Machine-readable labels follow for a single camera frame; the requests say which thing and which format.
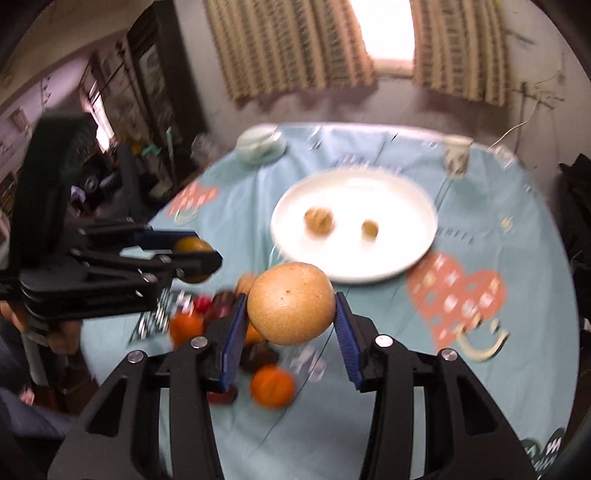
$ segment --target white bowl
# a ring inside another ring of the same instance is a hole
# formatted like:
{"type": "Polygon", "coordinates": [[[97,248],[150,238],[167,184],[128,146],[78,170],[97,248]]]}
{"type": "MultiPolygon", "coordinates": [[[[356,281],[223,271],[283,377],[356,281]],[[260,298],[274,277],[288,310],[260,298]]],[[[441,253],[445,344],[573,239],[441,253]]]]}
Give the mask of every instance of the white bowl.
{"type": "Polygon", "coordinates": [[[236,156],[243,162],[261,164],[279,159],[287,142],[277,125],[263,124],[246,130],[236,142],[236,156]]]}

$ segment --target window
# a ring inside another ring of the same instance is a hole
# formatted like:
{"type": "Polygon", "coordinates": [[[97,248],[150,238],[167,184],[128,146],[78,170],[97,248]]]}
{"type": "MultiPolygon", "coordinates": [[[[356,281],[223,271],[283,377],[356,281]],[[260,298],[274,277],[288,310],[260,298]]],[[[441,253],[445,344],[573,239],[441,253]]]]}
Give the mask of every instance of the window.
{"type": "Polygon", "coordinates": [[[350,0],[378,73],[411,77],[414,27],[410,0],[350,0]]]}
{"type": "Polygon", "coordinates": [[[103,152],[109,149],[111,139],[115,136],[107,114],[105,113],[105,107],[103,105],[103,99],[100,96],[98,83],[92,86],[90,90],[90,103],[92,104],[92,116],[95,118],[96,125],[96,140],[98,141],[103,152]]]}

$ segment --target dark fruit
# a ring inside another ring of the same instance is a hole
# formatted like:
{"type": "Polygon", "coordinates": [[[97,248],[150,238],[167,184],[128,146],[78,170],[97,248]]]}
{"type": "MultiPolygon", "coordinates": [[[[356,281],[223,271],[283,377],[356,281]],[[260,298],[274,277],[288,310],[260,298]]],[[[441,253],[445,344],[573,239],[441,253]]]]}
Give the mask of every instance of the dark fruit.
{"type": "Polygon", "coordinates": [[[212,305],[203,318],[203,329],[207,328],[213,320],[227,317],[232,314],[233,307],[230,305],[212,305]]]}
{"type": "Polygon", "coordinates": [[[240,357],[240,367],[249,374],[256,373],[262,367],[279,363],[279,353],[268,342],[246,345],[240,357]]]}
{"type": "Polygon", "coordinates": [[[236,301],[234,292],[230,290],[221,290],[213,296],[213,305],[230,305],[233,306],[236,301]]]}

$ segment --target orange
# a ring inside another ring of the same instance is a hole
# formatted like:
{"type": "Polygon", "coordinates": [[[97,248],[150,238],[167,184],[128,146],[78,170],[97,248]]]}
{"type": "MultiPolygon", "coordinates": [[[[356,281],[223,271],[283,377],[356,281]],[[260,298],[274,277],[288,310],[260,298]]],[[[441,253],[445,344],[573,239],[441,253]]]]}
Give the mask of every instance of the orange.
{"type": "MultiPolygon", "coordinates": [[[[173,247],[173,252],[176,253],[193,253],[193,252],[213,252],[213,248],[207,242],[204,242],[196,236],[185,236],[178,240],[173,247]]],[[[185,283],[203,283],[211,275],[188,275],[181,278],[185,283]]]]}
{"type": "Polygon", "coordinates": [[[258,277],[248,294],[248,318],[277,345],[298,345],[334,321],[336,300],[326,274],[300,262],[277,265],[258,277]]]}
{"type": "Polygon", "coordinates": [[[296,381],[284,368],[262,367],[252,377],[251,394],[266,408],[285,408],[296,396],[296,381]]]}
{"type": "Polygon", "coordinates": [[[244,345],[251,345],[257,342],[263,342],[263,337],[257,330],[252,326],[252,323],[248,324],[248,330],[246,331],[246,338],[244,339],[244,345]]]}
{"type": "Polygon", "coordinates": [[[203,316],[195,312],[193,314],[179,312],[170,320],[168,332],[174,347],[177,348],[191,338],[203,335],[203,316]]]}

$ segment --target walnut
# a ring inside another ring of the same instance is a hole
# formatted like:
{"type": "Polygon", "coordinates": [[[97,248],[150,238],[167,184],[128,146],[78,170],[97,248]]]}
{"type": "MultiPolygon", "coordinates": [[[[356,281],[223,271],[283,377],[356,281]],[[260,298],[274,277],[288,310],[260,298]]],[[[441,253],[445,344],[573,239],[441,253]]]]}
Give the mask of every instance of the walnut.
{"type": "Polygon", "coordinates": [[[328,208],[312,207],[304,215],[304,221],[316,235],[326,236],[335,228],[332,212],[328,208]]]}

